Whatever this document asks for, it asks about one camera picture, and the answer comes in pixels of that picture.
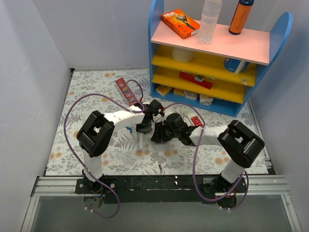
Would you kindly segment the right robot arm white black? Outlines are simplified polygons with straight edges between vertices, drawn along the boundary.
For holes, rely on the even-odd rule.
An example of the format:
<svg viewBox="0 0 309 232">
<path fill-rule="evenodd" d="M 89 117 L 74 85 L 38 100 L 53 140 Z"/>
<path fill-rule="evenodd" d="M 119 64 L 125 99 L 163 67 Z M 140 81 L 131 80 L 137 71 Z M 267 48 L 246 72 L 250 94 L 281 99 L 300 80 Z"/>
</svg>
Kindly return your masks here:
<svg viewBox="0 0 309 232">
<path fill-rule="evenodd" d="M 187 146 L 222 146 L 230 161 L 217 177 L 219 189 L 229 192 L 236 186 L 237 178 L 250 168 L 260 152 L 264 141 L 238 120 L 220 127 L 202 128 L 188 125 L 178 113 L 172 113 L 162 122 L 154 124 L 151 140 L 162 144 L 178 139 Z"/>
</svg>

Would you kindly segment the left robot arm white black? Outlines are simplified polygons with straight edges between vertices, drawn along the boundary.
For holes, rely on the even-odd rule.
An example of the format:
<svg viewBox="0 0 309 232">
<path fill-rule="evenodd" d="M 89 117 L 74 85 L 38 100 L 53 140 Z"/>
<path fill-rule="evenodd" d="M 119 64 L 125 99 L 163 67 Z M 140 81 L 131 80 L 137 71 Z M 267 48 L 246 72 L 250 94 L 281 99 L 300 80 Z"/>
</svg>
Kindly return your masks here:
<svg viewBox="0 0 309 232">
<path fill-rule="evenodd" d="M 77 140 L 84 155 L 84 185 L 90 192 L 98 193 L 102 190 L 101 156 L 107 149 L 113 133 L 126 126 L 135 125 L 142 147 L 142 135 L 152 131 L 153 118 L 158 115 L 164 116 L 164 107 L 157 100 L 144 103 L 142 106 L 136 103 L 129 107 L 128 111 L 106 114 L 93 111 L 79 130 Z"/>
</svg>

